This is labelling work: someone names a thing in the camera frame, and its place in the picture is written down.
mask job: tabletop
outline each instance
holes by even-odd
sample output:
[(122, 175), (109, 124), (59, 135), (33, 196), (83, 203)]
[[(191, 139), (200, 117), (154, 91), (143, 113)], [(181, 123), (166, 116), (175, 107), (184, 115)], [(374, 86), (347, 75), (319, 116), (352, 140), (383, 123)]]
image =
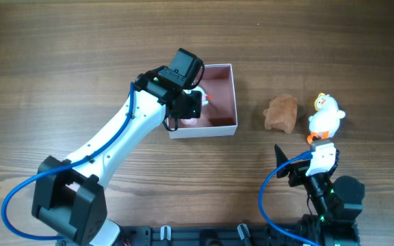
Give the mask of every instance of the tabletop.
[[(62, 160), (97, 133), (139, 73), (168, 65), (182, 47), (206, 64), (233, 65), (237, 132), (170, 139), (156, 128), (112, 178), (110, 219), (264, 224), (257, 197), (276, 166), (273, 146), (288, 157), (308, 150), (308, 116), (325, 92), (346, 112), (333, 138), (341, 154), (332, 180), (365, 185), (362, 244), (394, 245), (394, 1), (70, 2), (0, 5), (0, 209), (47, 156)], [(289, 135), (264, 129), (262, 112), (282, 93), (300, 108)], [(31, 216), (33, 192), (29, 185), (15, 196), (9, 218), (52, 235)], [(304, 188), (287, 178), (270, 181), (264, 205), (279, 223), (308, 213)], [(0, 217), (0, 245), (52, 243), (19, 238)]]

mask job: white duck plush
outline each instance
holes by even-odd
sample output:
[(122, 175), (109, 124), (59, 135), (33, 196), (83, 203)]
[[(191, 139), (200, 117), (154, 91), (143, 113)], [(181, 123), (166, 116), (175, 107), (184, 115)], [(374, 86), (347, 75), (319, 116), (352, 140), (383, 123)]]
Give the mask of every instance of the white duck plush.
[(314, 107), (317, 113), (308, 118), (311, 132), (308, 136), (309, 144), (313, 142), (314, 137), (322, 139), (334, 137), (340, 126), (340, 119), (346, 116), (344, 111), (339, 110), (336, 100), (329, 94), (320, 93), (314, 102)]

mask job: wire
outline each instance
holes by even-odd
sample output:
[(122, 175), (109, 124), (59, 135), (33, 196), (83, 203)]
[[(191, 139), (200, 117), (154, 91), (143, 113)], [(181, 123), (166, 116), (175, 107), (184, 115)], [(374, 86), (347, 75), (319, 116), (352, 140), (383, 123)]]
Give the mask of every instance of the wire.
[(267, 221), (267, 223), (269, 223), (270, 226), (272, 226), (275, 230), (277, 230), (278, 232), (280, 232), (281, 234), (284, 234), (285, 236), (289, 236), (295, 240), (301, 241), (303, 243), (312, 245), (312, 246), (320, 246), (320, 244), (314, 243), (313, 241), (310, 241), (306, 238), (303, 238), (301, 236), (298, 236), (296, 234), (290, 233), (285, 231), (284, 229), (280, 228), (279, 226), (277, 226), (268, 216), (267, 214), (265, 214), (264, 211), (264, 207), (263, 207), (263, 195), (264, 195), (264, 190), (265, 187), (267, 186), (268, 182), (270, 181), (270, 178), (272, 178), (274, 176), (274, 174), (276, 174), (278, 171), (280, 171), (282, 168), (284, 168), (285, 166), (291, 164), (294, 161), (299, 161), (299, 160), (308, 160), (312, 158), (312, 154), (311, 151), (306, 151), (303, 152), (302, 154), (299, 154), (297, 157), (294, 157), (291, 160), (288, 160), (286, 162), (284, 162), (282, 165), (280, 165), (278, 168), (276, 168), (274, 171), (271, 172), (271, 174), (269, 174), (269, 176), (264, 180), (263, 185), (261, 186), (261, 190), (259, 190), (259, 195), (258, 195), (258, 206), (259, 206), (259, 210), (261, 211), (262, 216), (264, 217), (264, 219)]
[(200, 83), (200, 81), (202, 81), (204, 73), (205, 73), (205, 65), (202, 64), (202, 73), (200, 74), (200, 78), (198, 79), (197, 83), (195, 83), (194, 85), (191, 85), (191, 87), (189, 89), (187, 89), (187, 90), (195, 89), (198, 86), (198, 84)]
[(1, 207), (1, 218), (2, 218), (5, 226), (7, 227), (7, 229), (9, 229), (11, 232), (15, 233), (18, 236), (22, 236), (23, 238), (28, 238), (28, 239), (38, 240), (38, 241), (49, 241), (49, 240), (62, 240), (62, 239), (65, 239), (64, 236), (36, 236), (36, 235), (31, 235), (31, 234), (27, 234), (27, 233), (21, 232), (20, 230), (16, 229), (10, 223), (10, 221), (8, 220), (8, 217), (7, 217), (8, 203), (10, 202), (10, 200), (12, 199), (14, 194), (16, 194), (18, 191), (20, 191), (22, 188), (26, 187), (27, 185), (31, 184), (32, 182), (37, 181), (37, 180), (39, 180), (41, 178), (44, 178), (46, 176), (53, 175), (53, 174), (58, 174), (60, 172), (69, 170), (71, 168), (74, 168), (74, 167), (76, 167), (78, 165), (87, 163), (89, 160), (92, 160), (93, 158), (97, 157), (100, 153), (102, 153), (104, 150), (106, 150), (120, 136), (120, 134), (124, 131), (124, 129), (129, 124), (130, 119), (132, 118), (133, 103), (134, 103), (134, 98), (135, 98), (135, 96), (133, 95), (134, 91), (135, 91), (135, 85), (133, 83), (131, 83), (130, 84), (130, 92), (129, 92), (130, 107), (129, 107), (129, 113), (127, 114), (126, 120), (122, 124), (121, 128), (115, 133), (115, 135), (107, 143), (105, 143), (101, 148), (99, 148), (98, 150), (94, 151), (90, 156), (84, 157), (80, 161), (76, 161), (76, 162), (71, 163), (69, 165), (56, 167), (56, 168), (47, 170), (45, 172), (41, 172), (39, 174), (36, 174), (35, 176), (32, 176), (31, 178), (28, 178), (26, 181), (20, 183), (18, 186), (16, 186), (14, 189), (12, 189), (11, 192), (8, 193), (8, 195), (4, 199), (2, 207)]

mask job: cardboard box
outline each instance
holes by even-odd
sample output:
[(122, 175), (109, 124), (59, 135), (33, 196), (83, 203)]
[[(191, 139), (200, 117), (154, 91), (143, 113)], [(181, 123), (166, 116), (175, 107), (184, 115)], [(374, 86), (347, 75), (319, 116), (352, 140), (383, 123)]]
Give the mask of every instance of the cardboard box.
[[(233, 85), (231, 64), (205, 65), (205, 73), (199, 85), (211, 98), (202, 106), (200, 118), (195, 125), (179, 120), (177, 131), (170, 132), (171, 139), (186, 137), (215, 137), (234, 135), (238, 126), (237, 102)], [(168, 120), (174, 128), (174, 120)]]

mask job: open box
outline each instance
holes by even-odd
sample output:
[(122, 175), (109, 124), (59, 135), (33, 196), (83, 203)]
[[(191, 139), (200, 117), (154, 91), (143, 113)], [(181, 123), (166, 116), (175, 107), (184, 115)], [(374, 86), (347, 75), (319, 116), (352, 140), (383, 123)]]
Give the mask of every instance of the open box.
[[(179, 120), (179, 127), (177, 131), (170, 132), (170, 138), (234, 135), (238, 122), (232, 65), (205, 65), (205, 73), (198, 86), (211, 97), (207, 99), (208, 105), (202, 106), (196, 124), (184, 124)], [(168, 126), (174, 126), (173, 119), (168, 120)]]

